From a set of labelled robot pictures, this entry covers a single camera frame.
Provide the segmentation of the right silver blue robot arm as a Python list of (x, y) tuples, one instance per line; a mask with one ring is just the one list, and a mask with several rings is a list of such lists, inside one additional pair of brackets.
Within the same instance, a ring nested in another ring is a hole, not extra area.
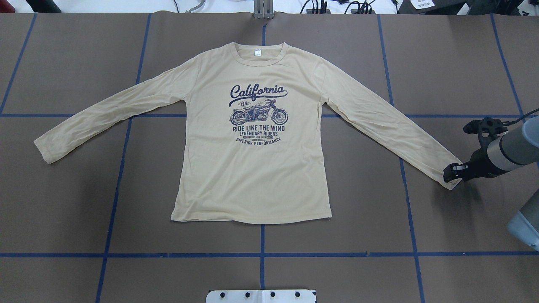
[[(538, 117), (533, 117), (523, 125), (508, 130), (524, 118), (502, 122), (499, 119), (485, 117), (472, 120), (463, 127), (466, 134), (478, 136), (480, 148), (470, 160), (461, 164), (449, 164), (443, 170), (443, 180), (469, 181), (474, 178), (494, 178), (520, 167), (538, 162)], [(531, 198), (512, 217), (507, 230), (522, 243), (535, 251), (539, 248), (539, 192)]]

